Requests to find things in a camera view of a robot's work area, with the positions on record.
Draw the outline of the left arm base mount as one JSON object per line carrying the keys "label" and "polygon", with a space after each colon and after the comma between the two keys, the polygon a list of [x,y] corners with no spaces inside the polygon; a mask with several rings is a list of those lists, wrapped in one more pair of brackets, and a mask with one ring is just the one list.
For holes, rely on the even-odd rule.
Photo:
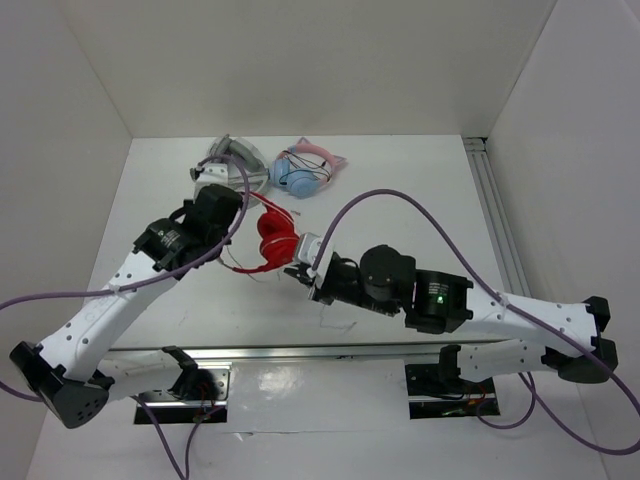
{"label": "left arm base mount", "polygon": [[136,353],[150,388],[138,398],[161,424],[224,423],[231,383],[227,361],[199,359],[168,346]]}

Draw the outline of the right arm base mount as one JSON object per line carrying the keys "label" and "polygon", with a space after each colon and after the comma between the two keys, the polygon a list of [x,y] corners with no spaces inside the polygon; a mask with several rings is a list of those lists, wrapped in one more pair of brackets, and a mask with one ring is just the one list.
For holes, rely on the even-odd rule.
{"label": "right arm base mount", "polygon": [[411,420],[501,415],[492,378],[443,381],[438,356],[430,354],[405,357],[404,372]]}

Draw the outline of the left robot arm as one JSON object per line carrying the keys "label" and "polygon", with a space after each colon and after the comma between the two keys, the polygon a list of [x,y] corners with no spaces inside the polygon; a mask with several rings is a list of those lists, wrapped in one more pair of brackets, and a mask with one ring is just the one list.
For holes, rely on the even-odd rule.
{"label": "left robot arm", "polygon": [[219,256],[245,211],[239,193],[221,185],[202,188],[170,216],[149,224],[110,282],[60,329],[12,349],[9,358],[31,392],[66,428],[85,425],[111,401],[147,391],[176,399],[199,389],[214,392],[212,376],[179,347],[106,355],[189,270]]}

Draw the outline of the red headphones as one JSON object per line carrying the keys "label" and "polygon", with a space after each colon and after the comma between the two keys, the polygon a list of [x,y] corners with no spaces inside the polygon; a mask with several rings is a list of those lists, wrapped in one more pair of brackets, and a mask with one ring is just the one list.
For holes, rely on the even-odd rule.
{"label": "red headphones", "polygon": [[231,267],[231,270],[235,273],[254,275],[271,272],[290,264],[300,239],[296,233],[293,216],[257,192],[252,192],[250,198],[265,207],[265,212],[256,224],[261,238],[259,253],[265,263],[254,268]]}

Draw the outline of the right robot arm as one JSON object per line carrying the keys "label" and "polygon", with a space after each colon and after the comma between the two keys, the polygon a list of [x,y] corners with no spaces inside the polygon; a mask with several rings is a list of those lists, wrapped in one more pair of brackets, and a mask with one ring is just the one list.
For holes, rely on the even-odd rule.
{"label": "right robot arm", "polygon": [[429,335],[498,336],[484,345],[441,348],[436,379],[448,392],[534,371],[599,384],[618,366],[615,343],[602,336],[610,312],[601,297],[561,304],[491,294],[463,276],[419,269],[414,258],[387,245],[369,249],[359,261],[333,254],[320,273],[296,255],[285,272],[309,288],[311,300],[324,305],[339,301],[390,317],[403,314],[406,328]]}

